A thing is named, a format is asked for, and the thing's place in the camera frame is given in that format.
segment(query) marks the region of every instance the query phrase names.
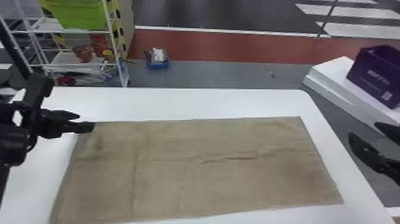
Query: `floor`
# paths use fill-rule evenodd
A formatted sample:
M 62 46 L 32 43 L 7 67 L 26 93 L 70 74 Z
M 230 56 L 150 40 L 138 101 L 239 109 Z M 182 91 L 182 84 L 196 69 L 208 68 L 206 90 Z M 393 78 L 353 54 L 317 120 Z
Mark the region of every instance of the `floor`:
M 133 0 L 136 33 L 128 58 L 131 87 L 302 89 L 349 150 L 348 133 L 400 159 L 400 148 L 302 85 L 311 66 L 360 48 L 400 49 L 400 0 Z M 147 70 L 143 51 L 165 48 L 169 69 Z M 349 151 L 386 207 L 400 206 L 400 187 Z
M 134 0 L 140 26 L 318 33 L 333 0 Z M 340 0 L 323 33 L 400 39 L 400 1 Z

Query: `beige towel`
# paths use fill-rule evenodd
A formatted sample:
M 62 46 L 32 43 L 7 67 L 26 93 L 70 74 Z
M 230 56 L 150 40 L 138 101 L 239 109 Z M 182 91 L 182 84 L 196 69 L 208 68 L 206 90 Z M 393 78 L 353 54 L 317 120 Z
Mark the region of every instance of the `beige towel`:
M 80 136 L 52 221 L 113 223 L 339 203 L 298 117 L 103 123 Z

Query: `white box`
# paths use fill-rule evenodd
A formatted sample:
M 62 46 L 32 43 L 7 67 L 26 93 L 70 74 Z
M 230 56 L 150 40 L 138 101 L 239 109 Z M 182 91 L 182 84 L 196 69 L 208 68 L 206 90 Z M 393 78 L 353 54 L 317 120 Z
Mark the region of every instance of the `white box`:
M 346 77 L 354 61 L 340 57 L 314 66 L 304 84 L 375 130 L 376 122 L 400 125 L 400 108 L 391 110 Z

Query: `red floor stripe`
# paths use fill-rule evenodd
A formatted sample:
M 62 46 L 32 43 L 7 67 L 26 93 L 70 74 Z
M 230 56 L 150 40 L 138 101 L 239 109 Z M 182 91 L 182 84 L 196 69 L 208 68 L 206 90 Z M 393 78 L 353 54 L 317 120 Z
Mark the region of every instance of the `red floor stripe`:
M 348 56 L 360 48 L 389 44 L 400 49 L 400 41 L 265 35 L 237 35 L 159 30 L 136 30 L 128 58 L 144 59 L 143 51 L 165 48 L 171 60 L 237 61 L 288 64 L 319 64 Z

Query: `purple box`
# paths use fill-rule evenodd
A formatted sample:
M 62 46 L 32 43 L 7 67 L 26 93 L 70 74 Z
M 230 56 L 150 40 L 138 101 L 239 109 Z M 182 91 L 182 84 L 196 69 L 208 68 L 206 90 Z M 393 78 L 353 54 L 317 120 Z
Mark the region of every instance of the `purple box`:
M 400 51 L 396 48 L 362 48 L 347 79 L 390 109 L 400 107 Z

